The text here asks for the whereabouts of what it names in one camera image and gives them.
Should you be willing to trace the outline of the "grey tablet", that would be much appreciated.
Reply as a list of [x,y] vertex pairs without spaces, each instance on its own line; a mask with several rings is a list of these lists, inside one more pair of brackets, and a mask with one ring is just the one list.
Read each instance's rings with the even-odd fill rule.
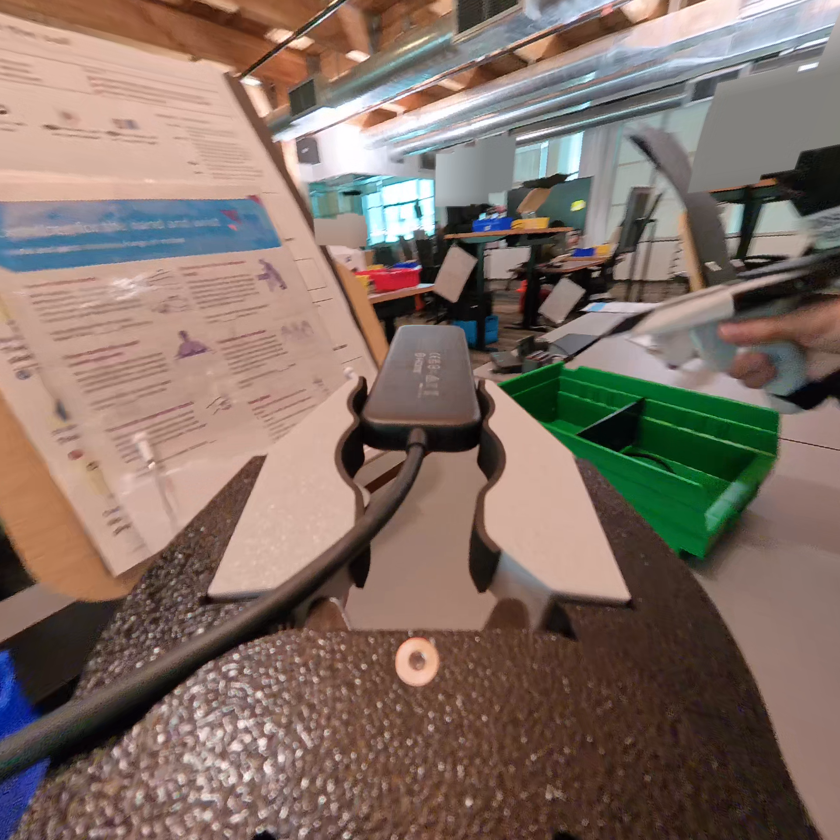
[[545,349],[545,353],[556,357],[561,362],[572,361],[585,352],[593,344],[599,342],[599,335],[589,333],[567,332],[552,340]]

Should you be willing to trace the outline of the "red storage bin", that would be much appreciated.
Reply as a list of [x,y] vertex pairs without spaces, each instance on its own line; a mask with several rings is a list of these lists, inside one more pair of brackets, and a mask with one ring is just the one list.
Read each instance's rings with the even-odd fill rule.
[[422,270],[419,265],[391,266],[366,272],[372,293],[386,293],[418,287]]

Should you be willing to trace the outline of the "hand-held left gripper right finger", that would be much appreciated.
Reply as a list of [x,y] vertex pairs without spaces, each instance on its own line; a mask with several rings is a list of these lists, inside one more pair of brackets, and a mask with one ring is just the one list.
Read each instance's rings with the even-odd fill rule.
[[482,381],[469,574],[526,627],[570,631],[573,606],[632,596],[574,455],[498,384]]

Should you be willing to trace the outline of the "green plastic bin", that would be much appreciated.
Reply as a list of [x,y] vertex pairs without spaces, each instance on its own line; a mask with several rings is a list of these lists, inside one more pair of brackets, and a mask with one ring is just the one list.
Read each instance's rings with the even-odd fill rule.
[[[679,555],[706,558],[739,523],[778,458],[781,417],[765,406],[562,363],[500,387],[596,467]],[[639,398],[646,407],[635,447],[617,453],[576,437]]]

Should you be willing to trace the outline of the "wooden standing desk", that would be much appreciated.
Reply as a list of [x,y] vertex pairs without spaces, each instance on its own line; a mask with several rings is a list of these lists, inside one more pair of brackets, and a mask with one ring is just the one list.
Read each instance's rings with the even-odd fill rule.
[[529,259],[527,263],[527,277],[532,278],[534,267],[536,266],[536,248],[538,246],[551,243],[560,235],[573,234],[577,235],[580,231],[573,227],[558,226],[546,227],[541,230],[526,230],[524,228],[510,228],[504,230],[491,230],[483,232],[469,232],[461,234],[445,234],[444,240],[448,242],[456,242],[457,244],[468,244],[476,248],[476,341],[474,347],[477,351],[485,351],[487,349],[487,306],[485,301],[485,251],[488,243],[501,242],[512,238],[515,240],[516,246],[527,246],[530,248]]

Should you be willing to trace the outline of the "silver ceiling duct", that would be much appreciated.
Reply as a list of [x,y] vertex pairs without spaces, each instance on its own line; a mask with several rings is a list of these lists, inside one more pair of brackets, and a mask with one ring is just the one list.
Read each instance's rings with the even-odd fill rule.
[[[456,32],[457,14],[404,35],[330,82],[311,78],[266,119],[274,140],[319,133],[388,102],[476,70],[543,35],[593,23],[595,2],[546,2],[540,18],[510,9]],[[363,132],[392,156],[437,151],[813,47],[832,32],[838,2],[698,2],[457,91]]]

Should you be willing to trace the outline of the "dark green partition panel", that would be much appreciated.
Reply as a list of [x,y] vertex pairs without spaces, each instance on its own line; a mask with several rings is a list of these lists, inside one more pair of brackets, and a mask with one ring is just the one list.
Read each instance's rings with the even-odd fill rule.
[[557,227],[585,231],[592,178],[555,174],[525,181],[507,194],[507,211],[513,218],[545,217]]

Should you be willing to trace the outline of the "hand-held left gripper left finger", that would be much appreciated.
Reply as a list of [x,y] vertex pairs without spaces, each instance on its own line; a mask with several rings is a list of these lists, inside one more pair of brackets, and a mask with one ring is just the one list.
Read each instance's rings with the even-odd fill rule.
[[236,602],[304,571],[361,518],[363,377],[350,377],[272,445],[207,590]]

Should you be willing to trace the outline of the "person's right hand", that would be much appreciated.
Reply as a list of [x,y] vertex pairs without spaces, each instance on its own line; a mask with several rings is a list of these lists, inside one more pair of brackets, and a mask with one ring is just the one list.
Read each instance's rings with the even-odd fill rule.
[[839,355],[839,299],[827,297],[780,316],[724,322],[719,338],[739,347],[728,369],[730,377],[750,389],[763,389],[775,379],[774,363],[758,347],[787,342],[797,346],[809,358],[812,367],[825,369],[828,358]]

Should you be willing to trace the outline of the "small black device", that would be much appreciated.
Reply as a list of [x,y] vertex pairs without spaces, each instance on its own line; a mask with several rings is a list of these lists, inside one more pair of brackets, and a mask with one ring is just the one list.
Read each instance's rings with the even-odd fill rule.
[[497,375],[516,375],[564,362],[569,357],[558,343],[530,336],[519,341],[512,350],[491,353],[490,367]]

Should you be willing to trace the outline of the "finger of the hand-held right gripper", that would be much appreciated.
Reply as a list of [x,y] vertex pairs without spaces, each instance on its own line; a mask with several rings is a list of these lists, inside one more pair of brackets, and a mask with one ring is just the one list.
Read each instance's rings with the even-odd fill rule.
[[669,299],[640,313],[638,320],[627,319],[623,331],[633,339],[664,344],[681,339],[694,329],[730,320],[735,312],[738,285],[727,283]]

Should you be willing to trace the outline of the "blue plastic bin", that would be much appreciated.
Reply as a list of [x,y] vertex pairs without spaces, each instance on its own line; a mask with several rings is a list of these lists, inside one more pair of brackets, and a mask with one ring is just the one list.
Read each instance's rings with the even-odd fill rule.
[[[21,684],[8,651],[1,653],[1,740],[25,729],[37,719]],[[8,839],[46,775],[48,761],[43,761],[1,783],[1,838]]]

